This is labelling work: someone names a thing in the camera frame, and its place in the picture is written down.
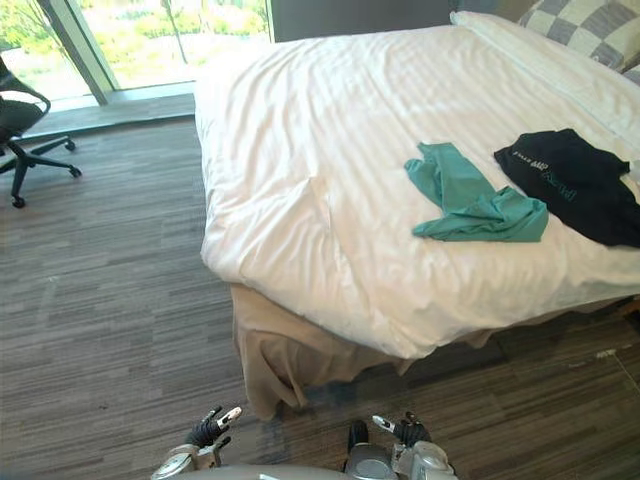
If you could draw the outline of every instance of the gray wall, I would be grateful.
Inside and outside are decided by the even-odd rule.
[[[495,13],[517,19],[535,0],[271,0],[277,42],[308,37],[449,24],[449,12]]]

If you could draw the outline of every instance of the white bed sheet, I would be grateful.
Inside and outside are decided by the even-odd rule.
[[[570,127],[640,157],[632,82],[505,20],[452,19],[234,54],[198,82],[202,256],[214,272],[402,358],[640,292],[640,250],[604,247],[554,216],[540,243],[411,235],[441,216],[403,169],[418,142],[453,142],[496,189],[515,185],[492,153],[524,132]]]

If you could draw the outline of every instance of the office chair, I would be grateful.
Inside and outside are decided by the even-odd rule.
[[[72,152],[76,149],[75,143],[69,136],[64,136],[52,140],[38,148],[27,152],[17,145],[12,138],[20,137],[24,132],[34,126],[51,109],[51,102],[42,94],[28,87],[9,71],[2,57],[0,57],[0,92],[22,92],[27,93],[44,103],[44,110],[38,105],[17,100],[5,100],[0,96],[0,155],[4,155],[3,146],[8,147],[15,154],[4,165],[0,166],[0,174],[15,170],[11,196],[13,206],[22,208],[25,206],[24,198],[20,196],[20,187],[27,173],[27,168],[34,168],[36,165],[47,165],[49,167],[66,168],[74,178],[82,175],[82,172],[68,163],[61,163],[41,156],[43,153],[64,144],[65,148]]]

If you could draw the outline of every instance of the wrinkled fabric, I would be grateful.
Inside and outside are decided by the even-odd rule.
[[[496,192],[451,143],[421,143],[418,149],[423,159],[409,160],[404,167],[444,217],[421,223],[413,229],[414,235],[450,242],[540,241],[549,220],[543,202],[511,187]]]
[[[418,139],[453,142],[494,190],[518,190],[493,152],[522,132],[571,125],[640,158],[636,85],[513,22],[455,18],[464,26],[266,45],[223,55],[224,70],[211,62],[196,125],[202,257],[219,278],[403,358],[640,292],[637,251],[605,249],[554,215],[539,243],[413,237],[442,217],[403,168],[420,158]]]
[[[526,133],[494,153],[518,186],[565,225],[607,246],[640,248],[640,205],[620,177],[629,163],[572,129]]]

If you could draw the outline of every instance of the pillow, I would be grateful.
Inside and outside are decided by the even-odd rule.
[[[640,65],[636,65],[631,70],[627,70],[624,76],[640,87]]]
[[[640,0],[540,0],[519,23],[619,72],[640,59]]]

